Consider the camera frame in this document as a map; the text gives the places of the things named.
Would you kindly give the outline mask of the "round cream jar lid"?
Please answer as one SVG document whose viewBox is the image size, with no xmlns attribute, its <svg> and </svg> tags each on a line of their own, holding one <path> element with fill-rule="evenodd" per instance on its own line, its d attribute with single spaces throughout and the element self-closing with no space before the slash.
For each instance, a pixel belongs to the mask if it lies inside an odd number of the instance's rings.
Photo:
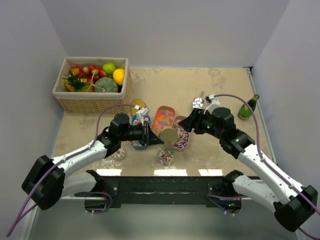
<svg viewBox="0 0 320 240">
<path fill-rule="evenodd" d="M 159 138 L 164 142 L 164 145 L 171 146 L 177 142 L 179 134 L 173 127 L 165 127 L 159 132 Z"/>
</svg>

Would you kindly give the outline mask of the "pink tray of lollipops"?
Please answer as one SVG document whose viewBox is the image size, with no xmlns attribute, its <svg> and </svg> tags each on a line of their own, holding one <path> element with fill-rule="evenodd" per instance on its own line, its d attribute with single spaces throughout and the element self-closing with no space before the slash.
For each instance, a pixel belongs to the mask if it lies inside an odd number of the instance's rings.
<svg viewBox="0 0 320 240">
<path fill-rule="evenodd" d="M 178 139 L 174 144 L 171 145 L 171 147 L 176 151 L 183 151 L 187 147 L 189 142 L 190 133 L 180 126 L 180 122 L 185 118 L 185 116 L 178 115 L 173 121 L 172 127 L 178 133 Z"/>
</svg>

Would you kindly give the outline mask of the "silver metal scoop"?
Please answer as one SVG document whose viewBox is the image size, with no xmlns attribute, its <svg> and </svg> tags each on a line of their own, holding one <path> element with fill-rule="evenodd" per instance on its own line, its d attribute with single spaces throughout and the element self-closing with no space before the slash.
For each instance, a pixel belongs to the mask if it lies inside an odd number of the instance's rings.
<svg viewBox="0 0 320 240">
<path fill-rule="evenodd" d="M 194 100 L 192 102 L 192 107 L 194 109 L 202 109 L 203 108 L 203 106 L 204 106 L 203 96 L 204 96 L 204 91 L 202 91 L 198 97 L 194 98 Z"/>
</svg>

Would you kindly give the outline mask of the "orange tray of gummy stars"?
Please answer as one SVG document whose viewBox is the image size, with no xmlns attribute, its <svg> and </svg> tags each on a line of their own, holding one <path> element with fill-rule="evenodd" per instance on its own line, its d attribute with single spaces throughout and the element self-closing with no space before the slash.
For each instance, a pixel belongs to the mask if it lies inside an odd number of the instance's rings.
<svg viewBox="0 0 320 240">
<path fill-rule="evenodd" d="M 167 127 L 172 127 L 176 111 L 169 106 L 160 106 L 153 119 L 151 129 L 158 136 L 160 131 Z"/>
</svg>

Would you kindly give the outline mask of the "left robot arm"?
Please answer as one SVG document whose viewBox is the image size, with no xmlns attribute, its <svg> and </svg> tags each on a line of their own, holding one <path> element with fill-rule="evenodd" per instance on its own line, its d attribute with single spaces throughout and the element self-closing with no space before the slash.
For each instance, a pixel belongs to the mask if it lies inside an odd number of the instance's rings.
<svg viewBox="0 0 320 240">
<path fill-rule="evenodd" d="M 39 157 L 21 188 L 41 210 L 51 208 L 60 198 L 76 192 L 99 196 L 104 190 L 104 184 L 97 180 L 97 174 L 91 171 L 82 174 L 84 183 L 80 187 L 76 187 L 77 179 L 71 176 L 91 163 L 111 156 L 120 149 L 122 142 L 130 141 L 139 141 L 144 146 L 164 144 L 146 120 L 131 125 L 129 116 L 119 113 L 87 145 L 58 157 Z"/>
</svg>

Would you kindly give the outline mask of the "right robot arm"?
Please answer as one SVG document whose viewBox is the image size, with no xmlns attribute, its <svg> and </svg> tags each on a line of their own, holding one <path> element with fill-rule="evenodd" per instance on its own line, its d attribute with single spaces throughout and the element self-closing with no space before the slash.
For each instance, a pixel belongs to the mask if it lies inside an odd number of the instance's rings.
<svg viewBox="0 0 320 240">
<path fill-rule="evenodd" d="M 265 184 L 258 186 L 244 175 L 237 176 L 223 183 L 227 196 L 238 193 L 251 198 L 273 212 L 280 225 L 290 232 L 298 230 L 319 211 L 318 191 L 312 185 L 303 186 L 266 157 L 258 144 L 236 127 L 228 108 L 218 107 L 212 113 L 195 108 L 179 125 L 187 132 L 217 138 L 226 153 L 249 167 Z"/>
</svg>

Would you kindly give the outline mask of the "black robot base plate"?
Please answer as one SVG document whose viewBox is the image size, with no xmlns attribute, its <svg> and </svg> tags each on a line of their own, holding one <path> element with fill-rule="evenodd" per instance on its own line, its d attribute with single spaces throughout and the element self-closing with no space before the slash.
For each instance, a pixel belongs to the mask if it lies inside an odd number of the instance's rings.
<svg viewBox="0 0 320 240">
<path fill-rule="evenodd" d="M 235 213 L 244 198 L 221 176 L 104 176 L 75 196 L 95 212 L 123 205 L 204 205 Z"/>
</svg>

